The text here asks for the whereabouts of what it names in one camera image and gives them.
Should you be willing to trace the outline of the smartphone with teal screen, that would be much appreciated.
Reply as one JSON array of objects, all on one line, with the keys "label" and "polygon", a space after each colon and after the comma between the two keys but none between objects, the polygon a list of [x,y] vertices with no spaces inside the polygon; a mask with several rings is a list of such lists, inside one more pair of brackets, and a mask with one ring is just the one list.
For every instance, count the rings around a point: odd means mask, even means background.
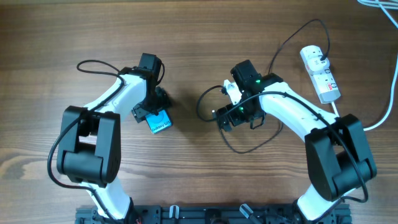
[{"label": "smartphone with teal screen", "polygon": [[157,134],[173,125],[167,110],[160,111],[158,115],[148,114],[146,121],[152,134]]}]

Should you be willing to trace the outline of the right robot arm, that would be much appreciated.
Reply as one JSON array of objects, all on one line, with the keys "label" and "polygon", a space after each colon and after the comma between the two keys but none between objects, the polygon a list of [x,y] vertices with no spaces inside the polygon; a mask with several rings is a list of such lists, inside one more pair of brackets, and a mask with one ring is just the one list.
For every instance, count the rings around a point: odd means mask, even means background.
[{"label": "right robot arm", "polygon": [[220,131],[269,114],[305,143],[311,184],[295,204],[306,222],[319,222],[341,202],[354,200],[349,196],[354,189],[363,190],[362,203],[368,200],[366,182],[377,168],[357,117],[339,117],[311,104],[275,73],[258,73],[250,60],[235,65],[231,75],[233,82],[224,81],[222,90],[231,104],[213,113]]}]

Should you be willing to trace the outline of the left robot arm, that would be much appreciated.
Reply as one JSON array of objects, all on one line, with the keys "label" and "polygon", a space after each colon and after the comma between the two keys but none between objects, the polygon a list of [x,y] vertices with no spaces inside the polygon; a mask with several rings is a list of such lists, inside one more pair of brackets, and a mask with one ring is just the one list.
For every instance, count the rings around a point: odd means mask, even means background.
[{"label": "left robot arm", "polygon": [[144,211],[123,190],[121,123],[132,114],[146,121],[156,134],[172,126],[171,102],[159,85],[165,66],[154,54],[144,53],[136,67],[115,69],[116,82],[98,99],[63,112],[61,132],[47,159],[47,172],[63,188],[83,189],[92,208],[79,208],[76,223],[143,223]]}]

